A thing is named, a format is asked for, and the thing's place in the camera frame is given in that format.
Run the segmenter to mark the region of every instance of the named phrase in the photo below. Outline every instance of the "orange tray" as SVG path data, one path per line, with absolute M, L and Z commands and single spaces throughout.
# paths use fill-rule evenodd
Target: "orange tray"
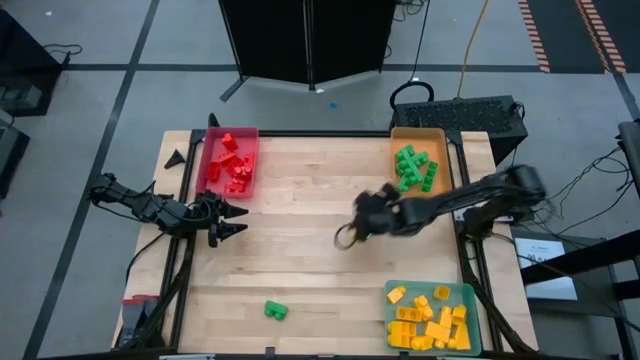
M 393 174 L 393 184 L 400 182 L 400 176 L 396 174 L 396 153 L 407 145 L 413 145 L 416 153 L 427 152 L 429 161 L 438 163 L 436 180 L 431 191 L 422 192 L 422 185 L 415 184 L 409 187 L 409 191 L 404 192 L 405 196 L 431 197 L 451 190 L 451 171 L 449 170 L 449 153 L 447 152 L 447 139 L 444 131 L 438 128 L 410 128 L 395 127 L 391 130 L 391 172 Z M 427 166 L 420 167 L 420 172 L 424 176 Z

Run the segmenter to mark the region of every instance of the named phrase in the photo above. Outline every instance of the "wooden table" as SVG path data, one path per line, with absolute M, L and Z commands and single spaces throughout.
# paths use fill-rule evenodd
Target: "wooden table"
M 154 175 L 157 193 L 179 193 L 183 166 L 165 170 L 163 164 L 174 149 L 187 153 L 189 134 L 165 133 Z M 463 140 L 471 181 L 493 173 L 487 134 L 463 133 Z M 356 195 L 391 178 L 389 152 L 384 138 L 261 138 L 254 198 L 232 201 L 250 214 L 231 222 L 249 228 L 217 249 L 207 245 L 206 232 L 198 235 L 179 352 L 264 353 L 273 346 L 279 354 L 394 354 L 383 339 L 385 281 L 461 282 L 461 275 L 450 215 L 412 238 L 381 236 L 349 251 L 334 248 L 333 234 L 352 218 Z M 455 160 L 452 171 L 459 185 Z M 505 225 L 494 231 L 510 235 Z M 144 225 L 137 249 L 157 234 L 156 226 Z M 158 293 L 168 246 L 167 238 L 141 256 L 125 297 Z M 484 246 L 496 305 L 537 348 L 513 245 L 490 238 Z M 289 306 L 285 321 L 263 315 L 266 300 Z M 486 314 L 478 305 L 488 350 Z M 165 339 L 173 316 L 171 306 Z

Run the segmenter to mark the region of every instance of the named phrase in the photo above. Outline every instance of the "white paper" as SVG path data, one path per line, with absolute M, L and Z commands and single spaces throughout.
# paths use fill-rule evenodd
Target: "white paper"
M 542 262 L 564 255 L 564 247 L 560 241 L 533 240 L 515 238 L 518 255 Z M 530 260 L 518 258 L 520 268 L 534 264 Z M 573 279 L 562 277 L 542 283 L 527 285 L 527 297 L 532 299 L 578 300 Z

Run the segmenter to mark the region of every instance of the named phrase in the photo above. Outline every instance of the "black mat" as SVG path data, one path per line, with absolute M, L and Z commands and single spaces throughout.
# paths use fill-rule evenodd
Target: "black mat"
M 592 1 L 527 0 L 550 72 L 640 72 L 640 0 Z

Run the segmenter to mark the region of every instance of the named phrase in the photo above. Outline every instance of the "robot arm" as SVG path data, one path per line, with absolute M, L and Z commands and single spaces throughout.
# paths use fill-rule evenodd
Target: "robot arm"
M 483 206 L 471 207 L 464 212 L 467 235 L 482 238 L 491 233 L 496 218 L 516 208 L 534 206 L 545 197 L 538 173 L 526 165 L 488 175 L 468 186 L 431 198 L 400 199 L 393 186 L 386 184 L 379 192 L 363 192 L 354 201 L 356 215 L 348 226 L 353 239 L 345 248 L 366 241 L 372 235 L 413 236 L 442 214 L 486 201 Z
M 199 194 L 193 207 L 188 207 L 173 200 L 173 195 L 154 194 L 153 184 L 145 191 L 136 192 L 119 184 L 113 174 L 102 174 L 91 186 L 89 199 L 95 205 L 119 203 L 131 209 L 133 216 L 141 222 L 156 224 L 162 232 L 175 237 L 184 238 L 197 230 L 209 230 L 211 247 L 217 247 L 218 239 L 222 242 L 247 228 L 245 224 L 228 224 L 221 220 L 247 214 L 247 210 L 230 205 L 220 195 L 209 191 Z

